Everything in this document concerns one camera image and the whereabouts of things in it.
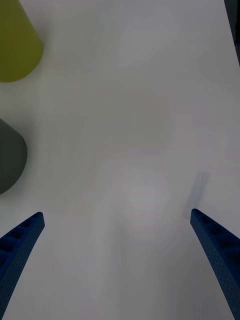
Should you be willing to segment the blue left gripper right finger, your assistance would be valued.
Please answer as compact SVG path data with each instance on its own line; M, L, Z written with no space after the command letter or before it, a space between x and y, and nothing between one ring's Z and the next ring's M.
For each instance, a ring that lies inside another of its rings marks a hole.
M196 208L191 211L190 224L234 319L240 319L240 239Z

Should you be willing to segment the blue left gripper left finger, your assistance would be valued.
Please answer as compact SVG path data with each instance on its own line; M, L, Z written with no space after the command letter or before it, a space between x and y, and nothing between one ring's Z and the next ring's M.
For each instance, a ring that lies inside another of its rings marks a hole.
M43 213L37 212L0 238L0 319L44 228Z

